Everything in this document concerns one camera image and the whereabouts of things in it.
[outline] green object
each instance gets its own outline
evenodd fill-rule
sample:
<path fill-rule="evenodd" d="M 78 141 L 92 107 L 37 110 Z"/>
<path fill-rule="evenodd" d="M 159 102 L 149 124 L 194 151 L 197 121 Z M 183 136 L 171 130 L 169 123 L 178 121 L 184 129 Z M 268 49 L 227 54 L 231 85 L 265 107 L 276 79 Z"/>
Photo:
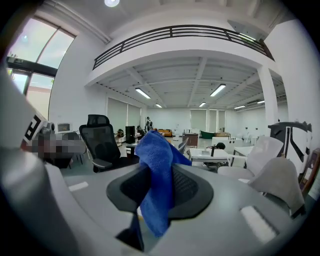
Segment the green object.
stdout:
<path fill-rule="evenodd" d="M 203 139 L 212 139 L 212 137 L 216 136 L 215 132 L 207 132 L 207 131 L 201 131 L 201 136 Z"/>

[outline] microfiber cloth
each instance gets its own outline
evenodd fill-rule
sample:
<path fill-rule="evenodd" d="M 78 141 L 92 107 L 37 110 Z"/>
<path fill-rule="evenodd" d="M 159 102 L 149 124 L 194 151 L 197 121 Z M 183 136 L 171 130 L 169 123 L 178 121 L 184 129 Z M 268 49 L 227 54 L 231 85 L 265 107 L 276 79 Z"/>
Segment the microfiber cloth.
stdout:
<path fill-rule="evenodd" d="M 141 165 L 151 171 L 151 186 L 140 209 L 143 219 L 156 237 L 168 229 L 168 212 L 174 206 L 171 164 L 191 166 L 185 158 L 159 132 L 149 131 L 135 147 Z"/>

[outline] chair headrest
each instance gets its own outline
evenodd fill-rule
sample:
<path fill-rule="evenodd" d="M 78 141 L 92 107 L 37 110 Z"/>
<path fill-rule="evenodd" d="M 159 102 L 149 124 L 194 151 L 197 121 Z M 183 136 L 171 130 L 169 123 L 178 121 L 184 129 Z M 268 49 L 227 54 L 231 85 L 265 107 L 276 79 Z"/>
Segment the chair headrest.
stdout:
<path fill-rule="evenodd" d="M 109 125 L 109 118 L 102 114 L 88 114 L 87 127 L 95 127 L 101 125 Z"/>

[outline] person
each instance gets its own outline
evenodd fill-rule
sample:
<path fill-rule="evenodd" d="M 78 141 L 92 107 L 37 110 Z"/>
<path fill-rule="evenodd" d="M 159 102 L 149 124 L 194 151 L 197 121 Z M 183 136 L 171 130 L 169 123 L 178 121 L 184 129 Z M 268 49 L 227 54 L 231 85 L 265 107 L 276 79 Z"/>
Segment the person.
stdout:
<path fill-rule="evenodd" d="M 137 126 L 136 132 L 140 135 L 138 135 L 138 141 L 140 141 L 145 136 L 145 131 L 141 128 L 140 125 Z"/>
<path fill-rule="evenodd" d="M 224 150 L 226 148 L 226 145 L 223 144 L 222 142 L 219 142 L 216 146 L 215 149 L 217 150 Z M 203 166 L 206 166 L 209 168 L 210 171 L 218 171 L 218 168 L 221 166 L 224 166 L 224 163 L 220 163 L 220 162 L 204 162 Z"/>
<path fill-rule="evenodd" d="M 153 123 L 150 120 L 149 116 L 146 118 L 144 130 L 145 130 L 146 133 L 149 132 L 150 130 L 153 130 Z"/>

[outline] black metal railing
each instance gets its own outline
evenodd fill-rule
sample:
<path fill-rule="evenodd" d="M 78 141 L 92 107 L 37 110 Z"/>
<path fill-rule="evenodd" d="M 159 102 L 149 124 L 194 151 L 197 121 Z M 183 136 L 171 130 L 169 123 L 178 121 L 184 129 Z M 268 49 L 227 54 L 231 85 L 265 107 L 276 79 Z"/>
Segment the black metal railing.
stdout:
<path fill-rule="evenodd" d="M 123 53 L 134 47 L 144 45 L 157 40 L 179 37 L 206 37 L 217 38 L 231 41 L 236 44 L 249 47 L 273 60 L 268 48 L 263 42 L 256 41 L 242 35 L 238 32 L 228 30 L 221 27 L 207 25 L 173 25 L 161 28 L 156 28 L 132 36 L 106 50 L 94 60 L 93 69 L 100 66 L 102 63 L 110 60 L 114 56 Z"/>

